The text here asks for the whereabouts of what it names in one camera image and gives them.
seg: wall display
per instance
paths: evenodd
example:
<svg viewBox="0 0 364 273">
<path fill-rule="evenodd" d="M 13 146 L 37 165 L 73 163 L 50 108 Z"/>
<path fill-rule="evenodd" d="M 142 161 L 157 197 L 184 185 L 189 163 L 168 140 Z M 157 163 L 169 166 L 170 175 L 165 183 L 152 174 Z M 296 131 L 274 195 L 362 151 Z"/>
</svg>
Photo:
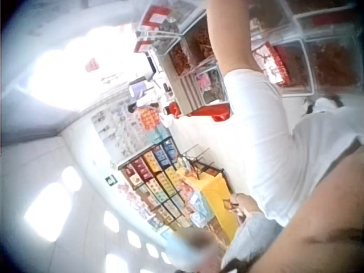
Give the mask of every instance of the wall display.
<svg viewBox="0 0 364 273">
<path fill-rule="evenodd" d="M 178 150 L 169 136 L 118 168 L 129 182 L 119 186 L 119 191 L 123 192 L 124 198 L 132 202 L 133 207 L 139 209 L 138 213 L 147 218 L 156 231 L 166 228 L 161 223 L 168 225 L 172 230 L 176 230 L 181 225 L 187 226 L 187 223 L 189 223 L 188 226 L 192 224 L 189 214 L 194 211 L 185 206 L 183 196 L 175 187 L 179 185 L 179 181 L 176 169 L 171 165 L 170 155 L 176 154 Z M 165 170 L 162 167 L 164 160 L 169 162 Z M 184 218 L 179 223 L 177 219 L 181 216 Z"/>
<path fill-rule="evenodd" d="M 163 172 L 158 174 L 156 177 L 170 197 L 176 194 L 176 190 Z"/>
<path fill-rule="evenodd" d="M 163 206 L 168 209 L 168 211 L 176 218 L 178 218 L 179 216 L 181 216 L 181 213 L 179 212 L 178 208 L 175 206 L 175 204 L 171 201 L 168 200 L 166 201 Z"/>
<path fill-rule="evenodd" d="M 163 145 L 164 150 L 167 152 L 167 155 L 168 155 L 169 159 L 171 160 L 171 162 L 173 164 L 177 163 L 177 156 L 179 153 L 178 153 L 173 141 L 170 139 L 167 139 L 165 142 L 163 142 L 162 145 Z"/>
<path fill-rule="evenodd" d="M 163 217 L 163 219 L 165 219 L 167 224 L 173 221 L 172 215 L 163 206 L 158 209 L 158 212 Z"/>
<path fill-rule="evenodd" d="M 160 202 L 164 202 L 168 199 L 168 196 L 164 193 L 161 186 L 155 179 L 149 180 L 148 182 L 146 182 L 146 185 Z"/>
<path fill-rule="evenodd" d="M 111 187 L 112 185 L 115 185 L 118 180 L 116 180 L 115 176 L 114 175 L 110 175 L 108 176 L 107 178 L 105 178 L 107 184 Z"/>
<path fill-rule="evenodd" d="M 162 147 L 160 145 L 153 148 L 153 154 L 155 155 L 155 157 L 157 158 L 157 161 L 159 162 L 159 164 L 161 165 L 161 167 L 163 169 L 165 167 L 171 165 L 171 162 L 168 159 L 166 152 L 164 152 L 164 150 L 162 149 Z"/>
<path fill-rule="evenodd" d="M 183 228 L 188 228 L 191 226 L 191 223 L 184 217 L 181 216 L 177 219 L 177 222 L 183 227 Z"/>
<path fill-rule="evenodd" d="M 143 179 L 143 181 L 148 181 L 149 179 L 153 178 L 153 174 L 150 172 L 143 159 L 136 159 L 131 163 L 131 165 L 133 165 L 136 172 Z"/>
<path fill-rule="evenodd" d="M 160 172 L 162 170 L 152 151 L 145 153 L 143 157 L 153 172 Z"/>
<path fill-rule="evenodd" d="M 151 210 L 154 210 L 160 205 L 158 199 L 153 195 L 146 185 L 142 185 L 135 190 L 135 192 L 142 198 Z"/>
<path fill-rule="evenodd" d="M 177 178 L 176 170 L 173 168 L 173 166 L 170 166 L 165 170 L 169 180 L 172 182 L 172 184 L 175 186 L 175 188 L 178 187 L 179 179 Z"/>
<path fill-rule="evenodd" d="M 158 231 L 159 229 L 161 229 L 164 226 L 163 221 L 158 219 L 158 217 L 156 217 L 156 216 L 149 219 L 148 223 L 152 226 L 152 228 L 154 228 L 155 231 Z"/>
<path fill-rule="evenodd" d="M 129 98 L 107 105 L 91 120 L 113 163 L 118 164 L 151 143 L 146 138 L 138 111 L 130 114 Z"/>
<path fill-rule="evenodd" d="M 183 199 L 179 195 L 173 196 L 172 197 L 172 201 L 173 201 L 173 203 L 176 204 L 176 206 L 180 210 L 182 210 L 185 207 L 184 201 L 183 201 Z"/>
<path fill-rule="evenodd" d="M 180 228 L 182 228 L 181 224 L 178 223 L 177 221 L 172 222 L 169 227 L 173 230 L 173 231 L 177 231 Z"/>
<path fill-rule="evenodd" d="M 118 184 L 118 193 L 122 195 L 130 207 L 138 212 L 138 214 L 145 220 L 149 220 L 154 216 L 148 205 L 142 200 L 128 184 Z"/>
</svg>

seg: display rack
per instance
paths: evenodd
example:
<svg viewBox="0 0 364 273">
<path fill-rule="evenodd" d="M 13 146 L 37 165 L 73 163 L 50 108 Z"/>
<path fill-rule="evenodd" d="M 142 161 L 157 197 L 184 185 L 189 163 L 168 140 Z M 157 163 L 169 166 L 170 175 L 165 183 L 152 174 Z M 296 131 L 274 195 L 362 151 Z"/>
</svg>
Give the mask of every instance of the display rack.
<svg viewBox="0 0 364 273">
<path fill-rule="evenodd" d="M 150 211 L 156 214 L 155 217 L 172 230 L 179 226 L 186 227 L 186 223 L 189 223 L 189 226 L 192 224 L 183 213 L 185 200 L 177 189 L 178 153 L 173 138 L 169 136 L 118 167 L 133 191 L 139 194 Z M 143 199 L 141 189 L 142 192 L 149 192 L 152 199 Z"/>
</svg>

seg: person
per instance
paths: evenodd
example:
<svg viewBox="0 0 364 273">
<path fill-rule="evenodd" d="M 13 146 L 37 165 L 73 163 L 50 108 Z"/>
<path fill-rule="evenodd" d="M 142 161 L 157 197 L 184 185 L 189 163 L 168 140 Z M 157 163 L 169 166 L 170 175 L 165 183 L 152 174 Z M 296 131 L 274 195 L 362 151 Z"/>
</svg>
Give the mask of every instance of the person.
<svg viewBox="0 0 364 273">
<path fill-rule="evenodd" d="M 235 259 L 247 260 L 255 253 L 265 252 L 283 229 L 276 221 L 264 216 L 251 196 L 239 193 L 232 195 L 230 202 L 238 205 L 245 220 L 235 232 L 234 239 L 222 258 L 221 267 Z"/>
<path fill-rule="evenodd" d="M 304 117 L 291 133 L 282 98 L 251 53 L 248 0 L 209 0 L 208 27 L 243 147 L 247 187 L 264 215 L 286 226 L 364 128 L 342 109 Z"/>
<path fill-rule="evenodd" d="M 249 192 L 267 219 L 285 227 L 261 257 L 233 259 L 222 272 L 363 272 L 362 112 L 312 113 L 291 133 L 280 92 L 251 54 L 248 0 L 208 5 Z"/>
<path fill-rule="evenodd" d="M 128 105 L 127 109 L 129 113 L 134 113 L 136 109 L 157 109 L 159 108 L 158 96 L 155 93 L 150 92 L 150 90 L 145 90 L 140 92 L 139 97 L 136 102 Z"/>
</svg>

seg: light fixture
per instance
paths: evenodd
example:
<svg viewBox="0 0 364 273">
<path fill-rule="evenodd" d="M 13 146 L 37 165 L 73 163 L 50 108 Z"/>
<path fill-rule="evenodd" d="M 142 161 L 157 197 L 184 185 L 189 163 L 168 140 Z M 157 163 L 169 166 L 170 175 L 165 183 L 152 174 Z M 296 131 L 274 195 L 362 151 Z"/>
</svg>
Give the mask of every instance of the light fixture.
<svg viewBox="0 0 364 273">
<path fill-rule="evenodd" d="M 142 247 L 142 243 L 140 242 L 139 236 L 137 236 L 134 232 L 131 230 L 127 231 L 127 239 L 129 240 L 129 243 L 137 248 Z"/>
<path fill-rule="evenodd" d="M 160 255 L 162 256 L 162 258 L 163 258 L 163 260 L 164 260 L 164 262 L 165 262 L 166 264 L 171 264 L 171 262 L 169 261 L 169 259 L 168 259 L 168 257 L 167 257 L 167 254 L 166 254 L 166 253 L 161 252 L 161 253 L 160 253 Z"/>
<path fill-rule="evenodd" d="M 54 242 L 62 231 L 71 206 L 65 188 L 59 183 L 52 183 L 41 191 L 24 218 L 40 236 Z"/>
<path fill-rule="evenodd" d="M 104 224 L 113 232 L 119 232 L 119 221 L 108 211 L 105 211 L 104 214 Z"/>
<path fill-rule="evenodd" d="M 150 243 L 146 244 L 147 250 L 149 252 L 149 255 L 151 255 L 154 258 L 159 258 L 159 253 L 154 245 L 151 245 Z"/>
<path fill-rule="evenodd" d="M 106 255 L 106 273 L 128 273 L 127 263 L 115 254 Z"/>
<path fill-rule="evenodd" d="M 77 192 L 82 185 L 82 179 L 75 168 L 69 166 L 62 172 L 62 181 L 71 192 Z"/>
</svg>

